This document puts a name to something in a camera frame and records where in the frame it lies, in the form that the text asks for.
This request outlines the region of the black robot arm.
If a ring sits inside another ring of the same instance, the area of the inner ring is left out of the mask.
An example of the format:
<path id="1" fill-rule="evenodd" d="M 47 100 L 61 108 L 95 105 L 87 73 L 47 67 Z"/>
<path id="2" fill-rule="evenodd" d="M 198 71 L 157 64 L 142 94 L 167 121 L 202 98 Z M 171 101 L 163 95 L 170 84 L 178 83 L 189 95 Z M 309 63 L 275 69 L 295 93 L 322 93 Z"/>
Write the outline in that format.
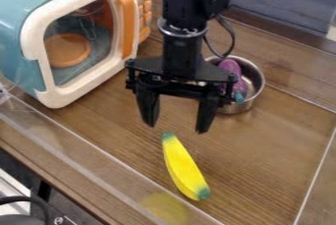
<path id="1" fill-rule="evenodd" d="M 143 122 L 157 124 L 163 94 L 199 100 L 197 132 L 211 128 L 217 110 L 231 102 L 237 76 L 207 61 L 209 21 L 218 19 L 230 0 L 163 0 L 158 29 L 163 55 L 131 59 L 126 87 L 133 90 Z"/>

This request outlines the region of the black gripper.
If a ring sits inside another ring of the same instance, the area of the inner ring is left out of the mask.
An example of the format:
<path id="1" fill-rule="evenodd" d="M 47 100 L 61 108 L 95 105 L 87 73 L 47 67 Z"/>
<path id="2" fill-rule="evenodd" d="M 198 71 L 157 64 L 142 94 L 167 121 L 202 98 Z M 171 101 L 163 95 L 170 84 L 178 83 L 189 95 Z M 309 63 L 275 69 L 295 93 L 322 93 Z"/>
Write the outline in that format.
<path id="1" fill-rule="evenodd" d="M 178 28 L 165 19 L 158 22 L 165 36 L 159 57 L 130 59 L 126 87 L 133 90 L 143 122 L 154 127 L 159 118 L 162 94 L 201 100 L 197 132 L 211 128 L 218 104 L 233 100 L 238 76 L 203 57 L 209 28 Z"/>

